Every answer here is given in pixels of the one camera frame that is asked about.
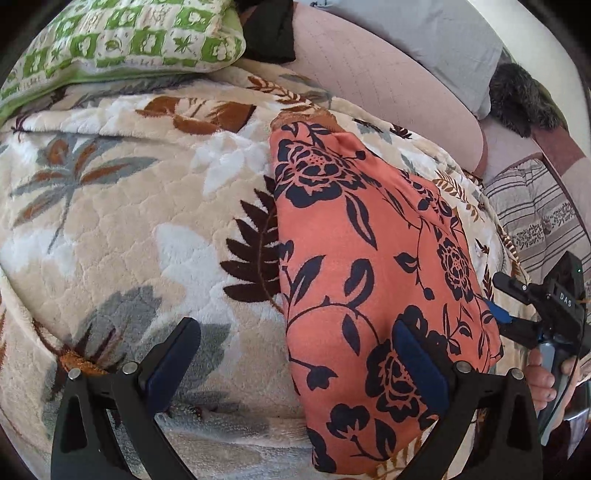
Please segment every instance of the silver screw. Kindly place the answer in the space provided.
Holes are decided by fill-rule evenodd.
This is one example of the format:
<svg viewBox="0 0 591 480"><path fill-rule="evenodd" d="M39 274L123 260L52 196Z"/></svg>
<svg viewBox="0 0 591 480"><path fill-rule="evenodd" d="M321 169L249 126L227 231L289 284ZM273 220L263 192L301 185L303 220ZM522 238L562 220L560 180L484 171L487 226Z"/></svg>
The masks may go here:
<svg viewBox="0 0 591 480"><path fill-rule="evenodd" d="M524 379L524 374L523 374L523 372L521 370L519 370L519 368L512 368L511 369L511 375L516 380L523 380Z"/></svg>
<svg viewBox="0 0 591 480"><path fill-rule="evenodd" d="M81 375L82 375L82 371L79 368L73 368L72 370L70 370L68 372L68 378L70 380L75 380L76 378L78 378Z"/></svg>
<svg viewBox="0 0 591 480"><path fill-rule="evenodd" d="M472 371L472 366L464 361L456 363L456 368L461 374L469 374Z"/></svg>
<svg viewBox="0 0 591 480"><path fill-rule="evenodd" d="M135 362L128 362L123 366L122 370L125 375L132 375L137 372L138 364Z"/></svg>

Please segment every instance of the white wall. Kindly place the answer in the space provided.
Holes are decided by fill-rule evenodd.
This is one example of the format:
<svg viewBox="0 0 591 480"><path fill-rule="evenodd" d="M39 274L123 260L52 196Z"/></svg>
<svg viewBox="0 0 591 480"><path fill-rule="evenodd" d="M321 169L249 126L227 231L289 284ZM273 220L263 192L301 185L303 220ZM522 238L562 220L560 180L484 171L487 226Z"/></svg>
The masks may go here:
<svg viewBox="0 0 591 480"><path fill-rule="evenodd" d="M591 158L584 90L574 63L550 31L518 0L469 0L515 60L542 83L562 110L570 135Z"/></svg>

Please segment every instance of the floral blanket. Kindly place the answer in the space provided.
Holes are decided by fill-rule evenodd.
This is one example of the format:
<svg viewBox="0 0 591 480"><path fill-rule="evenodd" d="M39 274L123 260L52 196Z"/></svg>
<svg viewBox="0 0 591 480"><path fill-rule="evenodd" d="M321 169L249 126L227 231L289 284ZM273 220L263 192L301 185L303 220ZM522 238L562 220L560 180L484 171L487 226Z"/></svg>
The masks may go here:
<svg viewBox="0 0 591 480"><path fill-rule="evenodd" d="M446 152L293 73L239 65L70 86L2 127L0 424L41 479L67 372L140 361L184 316L201 323L202 344L157 421L195 475L340 478L313 468L278 308L271 124L281 111L328 114L301 93L331 103L338 125L393 166L433 180L458 211L483 293L531 313L494 290L495 272L523 273L481 188ZM496 367L522 361L506 344ZM395 478L427 435L360 478Z"/></svg>

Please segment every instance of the hand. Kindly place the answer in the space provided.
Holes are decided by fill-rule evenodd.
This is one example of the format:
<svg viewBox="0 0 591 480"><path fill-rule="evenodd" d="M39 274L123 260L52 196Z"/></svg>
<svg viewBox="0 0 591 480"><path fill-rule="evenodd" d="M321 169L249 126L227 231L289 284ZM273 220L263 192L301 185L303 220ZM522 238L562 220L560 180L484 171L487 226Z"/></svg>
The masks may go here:
<svg viewBox="0 0 591 480"><path fill-rule="evenodd" d="M573 371L575 360L576 358L572 357L562 364L561 370L564 375L570 376ZM573 380L567 387L564 401L562 402L556 417L556 422L552 426L553 430L562 423L566 407L573 398L574 389L580 381L581 373L579 367L580 366L578 365L577 371L573 375ZM550 372L542 367L542 354L540 350L535 349L530 352L530 359L527 367L525 367L524 374L531 390L531 398L534 401L535 410L540 411L545 409L548 406L548 402L551 402L556 398L556 390L552 388L556 380Z"/></svg>

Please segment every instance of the green checkered pillow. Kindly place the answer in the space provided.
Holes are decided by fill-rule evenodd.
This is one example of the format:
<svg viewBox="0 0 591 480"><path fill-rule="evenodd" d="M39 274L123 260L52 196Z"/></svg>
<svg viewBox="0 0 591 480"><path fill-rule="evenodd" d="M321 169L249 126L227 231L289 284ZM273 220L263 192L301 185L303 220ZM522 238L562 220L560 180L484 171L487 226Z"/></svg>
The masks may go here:
<svg viewBox="0 0 591 480"><path fill-rule="evenodd" d="M0 125L69 83L230 65L246 43L232 0L74 0L21 56L0 90Z"/></svg>

